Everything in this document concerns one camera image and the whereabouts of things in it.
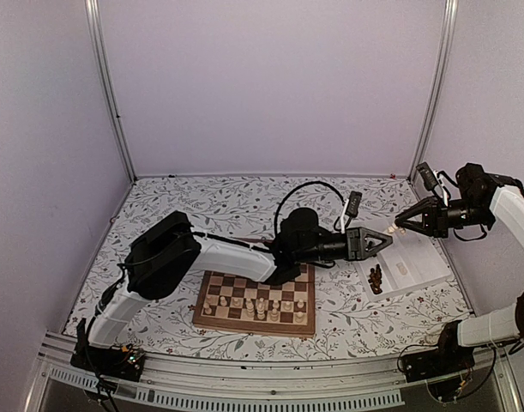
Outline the light knight back row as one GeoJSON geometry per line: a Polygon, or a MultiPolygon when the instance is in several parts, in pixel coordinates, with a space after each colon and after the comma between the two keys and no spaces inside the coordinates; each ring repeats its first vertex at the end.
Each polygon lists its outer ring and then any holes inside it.
{"type": "Polygon", "coordinates": [[[386,230],[387,234],[399,234],[399,235],[405,235],[407,233],[406,229],[404,227],[398,227],[395,224],[392,224],[389,226],[386,230]]]}

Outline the white plastic tray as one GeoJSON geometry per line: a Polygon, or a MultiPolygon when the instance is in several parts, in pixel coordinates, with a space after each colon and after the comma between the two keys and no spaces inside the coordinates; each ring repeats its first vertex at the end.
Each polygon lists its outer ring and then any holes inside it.
{"type": "Polygon", "coordinates": [[[368,300],[377,302],[452,278],[451,269],[428,237],[413,231],[407,231],[405,235],[390,235],[393,238],[390,247],[375,257],[354,264],[368,300]],[[396,266],[398,263],[403,263],[407,267],[406,276],[398,271],[396,266]],[[377,264],[382,268],[382,293],[374,295],[370,290],[368,276],[370,269],[377,264]]]}

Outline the light piece among dark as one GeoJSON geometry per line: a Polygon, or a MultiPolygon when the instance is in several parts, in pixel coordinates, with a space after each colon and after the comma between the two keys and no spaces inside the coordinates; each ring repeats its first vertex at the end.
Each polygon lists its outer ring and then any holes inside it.
{"type": "Polygon", "coordinates": [[[304,322],[304,312],[295,312],[294,313],[294,323],[295,324],[302,324],[304,322]]]}

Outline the light bishop piece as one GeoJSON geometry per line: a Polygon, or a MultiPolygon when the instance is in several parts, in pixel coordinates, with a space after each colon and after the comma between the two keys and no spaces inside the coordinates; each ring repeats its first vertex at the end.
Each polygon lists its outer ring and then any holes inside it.
{"type": "Polygon", "coordinates": [[[274,308],[268,312],[268,321],[276,323],[279,321],[279,316],[280,316],[279,311],[274,308]]]}

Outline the light king piece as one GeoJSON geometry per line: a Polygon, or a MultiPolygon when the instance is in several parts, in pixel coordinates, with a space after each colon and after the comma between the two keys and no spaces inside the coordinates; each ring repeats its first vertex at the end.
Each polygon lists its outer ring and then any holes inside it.
{"type": "Polygon", "coordinates": [[[264,305],[257,306],[256,307],[256,317],[259,320],[264,320],[266,318],[265,308],[264,305]]]}

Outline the light queen piece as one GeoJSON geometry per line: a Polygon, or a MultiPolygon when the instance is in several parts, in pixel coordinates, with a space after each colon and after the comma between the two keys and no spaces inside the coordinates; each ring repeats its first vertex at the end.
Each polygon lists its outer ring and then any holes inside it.
{"type": "Polygon", "coordinates": [[[246,303],[245,303],[245,310],[246,310],[246,316],[248,318],[253,318],[254,317],[255,309],[254,309],[254,304],[252,303],[251,300],[247,300],[246,301],[246,303]]]}

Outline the wooden chess board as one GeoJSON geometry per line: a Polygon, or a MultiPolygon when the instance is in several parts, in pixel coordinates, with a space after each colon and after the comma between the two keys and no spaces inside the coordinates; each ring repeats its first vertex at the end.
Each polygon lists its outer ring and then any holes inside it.
{"type": "Polygon", "coordinates": [[[202,279],[193,325],[207,330],[222,330],[236,333],[251,333],[262,336],[284,336],[311,338],[316,332],[315,268],[311,265],[300,265],[300,276],[282,285],[270,286],[254,282],[240,276],[207,271],[202,279]],[[214,296],[214,303],[206,302],[208,295],[214,296]],[[220,296],[225,296],[227,305],[220,304],[220,296]],[[242,299],[242,306],[233,304],[235,297],[242,299]],[[266,318],[256,317],[258,298],[264,298],[266,318]],[[254,304],[254,317],[246,316],[245,303],[251,300],[254,304]],[[274,300],[280,302],[279,321],[268,321],[268,312],[273,309],[274,300]],[[298,309],[297,303],[304,300],[304,308],[298,309]],[[288,312],[283,307],[284,301],[292,301],[293,309],[288,312]],[[206,315],[205,306],[211,306],[213,313],[206,315]],[[304,312],[304,322],[294,323],[294,313],[304,312]]]}

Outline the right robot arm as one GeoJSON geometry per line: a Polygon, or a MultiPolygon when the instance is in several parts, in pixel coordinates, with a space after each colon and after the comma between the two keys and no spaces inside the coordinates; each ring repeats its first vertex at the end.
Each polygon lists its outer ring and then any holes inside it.
{"type": "MultiPolygon", "coordinates": [[[[508,251],[524,258],[524,186],[519,179],[467,163],[449,179],[460,195],[453,199],[442,184],[447,173],[436,172],[425,163],[417,169],[432,194],[399,213],[396,227],[435,239],[479,227],[478,240],[491,241],[489,251],[475,250],[486,269],[495,262],[505,270],[511,262],[505,256],[508,251]]],[[[462,363],[464,348],[515,341],[524,341],[524,290],[511,304],[500,301],[486,314],[446,324],[439,336],[439,349],[431,354],[431,367],[448,374],[462,363]]]]}

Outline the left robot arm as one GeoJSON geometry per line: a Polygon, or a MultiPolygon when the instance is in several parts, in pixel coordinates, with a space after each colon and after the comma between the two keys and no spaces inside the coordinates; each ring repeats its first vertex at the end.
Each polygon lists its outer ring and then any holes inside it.
{"type": "Polygon", "coordinates": [[[78,324],[82,359],[97,373],[114,366],[117,335],[148,303],[171,295],[191,270],[210,270],[280,285],[299,275],[300,264],[364,261],[391,246],[391,236],[366,227],[330,232],[310,208],[298,208],[262,243],[193,230],[175,211],[140,235],[118,264],[121,276],[101,295],[91,320],[78,324]]]}

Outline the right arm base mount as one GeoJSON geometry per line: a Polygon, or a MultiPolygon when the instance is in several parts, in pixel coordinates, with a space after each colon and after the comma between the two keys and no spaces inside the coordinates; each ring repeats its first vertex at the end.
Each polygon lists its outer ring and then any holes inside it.
{"type": "Polygon", "coordinates": [[[425,351],[404,354],[407,349],[422,348],[408,345],[397,359],[397,368],[408,383],[424,381],[431,397],[440,403],[456,401],[471,378],[475,361],[474,348],[425,346],[425,351]]]}

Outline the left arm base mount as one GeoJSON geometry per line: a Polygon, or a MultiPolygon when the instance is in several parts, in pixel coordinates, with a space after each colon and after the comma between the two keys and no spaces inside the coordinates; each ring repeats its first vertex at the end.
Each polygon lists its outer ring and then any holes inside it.
{"type": "Polygon", "coordinates": [[[132,382],[139,382],[146,352],[132,344],[120,347],[96,348],[77,343],[70,365],[85,371],[132,382]]]}

